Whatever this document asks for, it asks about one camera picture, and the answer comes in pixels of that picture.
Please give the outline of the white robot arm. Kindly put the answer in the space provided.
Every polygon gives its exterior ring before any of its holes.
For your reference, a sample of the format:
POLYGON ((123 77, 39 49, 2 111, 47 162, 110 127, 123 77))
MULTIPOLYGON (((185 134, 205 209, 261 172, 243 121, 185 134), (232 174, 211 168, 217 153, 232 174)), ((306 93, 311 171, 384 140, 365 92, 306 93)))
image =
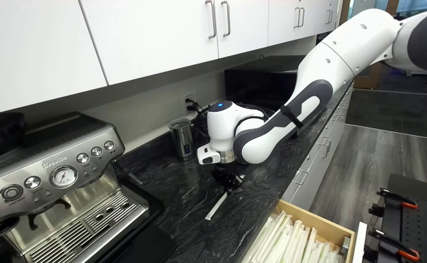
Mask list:
POLYGON ((340 24, 305 55, 292 96, 271 115, 235 100, 211 105, 208 143, 197 150, 198 162, 277 163, 283 141, 306 127, 341 87, 376 62, 427 73, 427 10, 397 19, 387 10, 366 8, 340 24))

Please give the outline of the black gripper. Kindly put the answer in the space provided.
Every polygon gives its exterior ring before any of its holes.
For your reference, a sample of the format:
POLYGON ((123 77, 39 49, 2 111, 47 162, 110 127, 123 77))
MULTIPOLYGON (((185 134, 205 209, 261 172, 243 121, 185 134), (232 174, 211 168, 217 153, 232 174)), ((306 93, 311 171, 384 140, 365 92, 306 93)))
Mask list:
POLYGON ((213 171, 213 175, 218 184, 221 184, 229 193, 239 188, 243 182, 246 175, 235 172, 226 166, 217 165, 213 171))

